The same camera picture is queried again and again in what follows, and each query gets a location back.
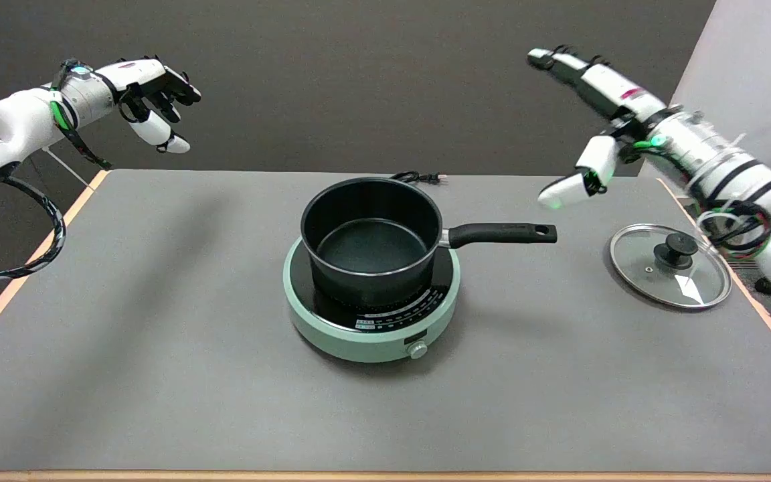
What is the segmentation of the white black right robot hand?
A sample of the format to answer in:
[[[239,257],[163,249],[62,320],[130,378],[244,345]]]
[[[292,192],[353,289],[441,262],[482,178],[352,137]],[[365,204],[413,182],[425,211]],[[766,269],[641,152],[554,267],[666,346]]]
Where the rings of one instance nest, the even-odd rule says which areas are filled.
[[[530,67],[550,74],[560,84],[569,86],[595,113],[608,121],[608,127],[586,143],[572,173],[539,192],[539,204],[557,210],[604,194],[621,162],[623,145],[645,140],[647,120],[665,110],[667,105],[618,73],[603,57],[582,60],[570,46],[557,46],[552,50],[533,48],[527,53],[526,62]]]

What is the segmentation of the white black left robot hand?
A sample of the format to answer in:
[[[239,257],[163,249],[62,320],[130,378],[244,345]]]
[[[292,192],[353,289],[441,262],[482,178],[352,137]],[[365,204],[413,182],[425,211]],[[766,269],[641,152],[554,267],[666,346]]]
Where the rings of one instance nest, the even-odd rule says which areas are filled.
[[[111,80],[120,94],[120,115],[142,141],[159,153],[189,152],[189,141],[172,128],[181,121],[178,104],[193,106],[202,99],[186,73],[174,71],[159,58],[146,57],[114,64]]]

